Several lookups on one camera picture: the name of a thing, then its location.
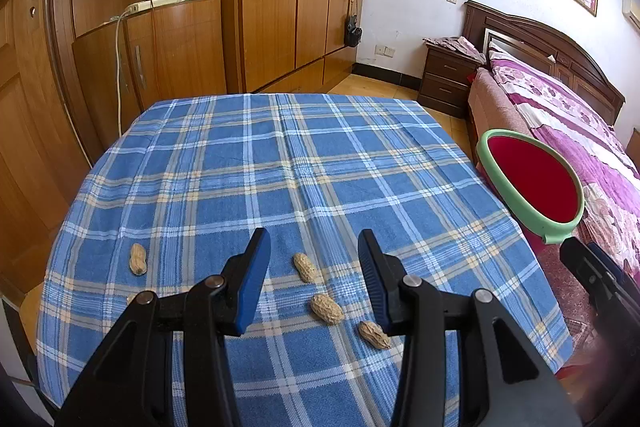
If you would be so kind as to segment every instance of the air conditioner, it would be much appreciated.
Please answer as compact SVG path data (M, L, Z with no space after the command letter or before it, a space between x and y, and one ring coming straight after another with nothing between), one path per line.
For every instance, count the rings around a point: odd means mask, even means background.
M634 0L622 0L622 13L640 32L640 6Z

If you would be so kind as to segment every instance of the hanging bag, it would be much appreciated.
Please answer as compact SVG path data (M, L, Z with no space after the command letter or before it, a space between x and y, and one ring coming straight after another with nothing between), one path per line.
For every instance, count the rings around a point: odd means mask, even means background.
M349 12L344 24L344 44L350 48L355 48L360 44L362 38L362 28L358 28L358 0L355 0L356 9L353 11L354 0L349 2Z

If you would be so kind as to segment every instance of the metal bolt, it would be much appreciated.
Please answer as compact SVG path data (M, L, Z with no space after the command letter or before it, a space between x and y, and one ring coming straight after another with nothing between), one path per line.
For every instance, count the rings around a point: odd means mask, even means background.
M411 288L417 288L422 284L422 279L417 275L413 275L412 273L405 275L402 277L402 282L407 286L411 286Z
M149 304L149 302L151 302L153 299L154 299L154 293L150 291L140 292L136 296L136 302L142 305Z
M485 290L484 288L480 288L476 292L476 299L484 304L491 302L494 299L494 294L492 294L489 290Z
M207 288L211 288L214 290L215 288L220 288L225 283L225 278L222 275L210 275L204 280Z

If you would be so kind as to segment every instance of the wooden headboard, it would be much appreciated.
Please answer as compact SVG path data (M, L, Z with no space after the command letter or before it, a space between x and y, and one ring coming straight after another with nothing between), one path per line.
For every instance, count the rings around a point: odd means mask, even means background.
M625 97L571 37L525 17L467 1L462 35L486 54L495 42L514 57L562 81L613 125Z

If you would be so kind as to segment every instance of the blue plaid tablecloth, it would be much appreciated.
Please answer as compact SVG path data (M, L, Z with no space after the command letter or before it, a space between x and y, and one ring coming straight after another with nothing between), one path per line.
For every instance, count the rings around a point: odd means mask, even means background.
M227 343L245 426L388 425L402 343L394 338L392 349L378 351L358 336L358 322L374 319L356 251L362 229L440 289L494 291L553 370L572 352L520 229L420 105L322 94L210 96L156 103L82 184L42 294L37 348L46 393L63 402L128 296L187 291L244 251L257 227L270 232L271 263L254 324ZM129 269L133 243L148 252L142 277ZM319 267L321 282L300 280L296 252ZM307 301L315 293L340 304L340 325L313 317ZM453 425L453 336L447 356ZM177 334L178 426L186 424L183 381Z

